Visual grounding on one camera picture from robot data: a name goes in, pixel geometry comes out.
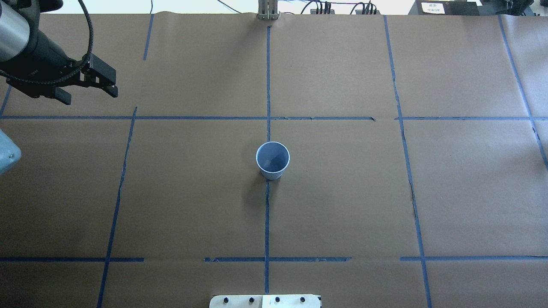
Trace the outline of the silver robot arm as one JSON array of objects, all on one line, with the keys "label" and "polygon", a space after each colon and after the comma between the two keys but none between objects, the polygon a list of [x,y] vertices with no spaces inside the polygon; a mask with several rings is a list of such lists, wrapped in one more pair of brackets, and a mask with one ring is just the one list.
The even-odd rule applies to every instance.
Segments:
[{"label": "silver robot arm", "polygon": [[0,68],[6,83],[30,98],[71,104],[67,86],[103,90],[118,96],[117,72],[92,53],[94,27],[79,1],[88,27],[88,44],[80,60],[70,58],[39,28],[40,17],[63,7],[62,0],[3,0],[0,18]]}]

